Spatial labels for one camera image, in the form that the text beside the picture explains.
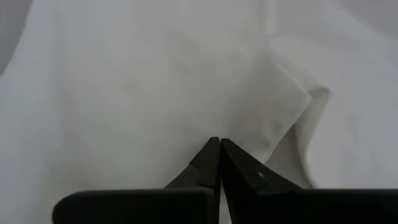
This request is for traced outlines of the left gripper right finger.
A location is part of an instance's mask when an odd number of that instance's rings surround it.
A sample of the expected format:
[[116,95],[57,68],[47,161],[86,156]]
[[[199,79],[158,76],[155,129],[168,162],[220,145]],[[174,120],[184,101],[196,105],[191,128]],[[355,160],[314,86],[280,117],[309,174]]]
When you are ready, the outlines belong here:
[[229,139],[221,153],[232,224],[398,224],[398,189],[303,189]]

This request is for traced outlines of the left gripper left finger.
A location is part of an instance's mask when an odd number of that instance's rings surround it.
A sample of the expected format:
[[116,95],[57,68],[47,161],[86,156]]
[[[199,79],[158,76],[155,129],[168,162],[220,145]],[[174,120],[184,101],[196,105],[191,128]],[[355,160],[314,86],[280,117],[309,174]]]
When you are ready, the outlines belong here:
[[220,154],[211,137],[162,189],[88,190],[53,208],[53,224],[219,224]]

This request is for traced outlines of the white smooth cloth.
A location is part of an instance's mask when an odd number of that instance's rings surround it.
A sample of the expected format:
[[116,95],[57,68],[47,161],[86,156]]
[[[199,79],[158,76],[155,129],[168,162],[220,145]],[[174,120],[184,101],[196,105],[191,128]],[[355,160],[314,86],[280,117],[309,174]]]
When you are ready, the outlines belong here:
[[0,0],[0,224],[163,187],[212,136],[398,189],[398,0]]

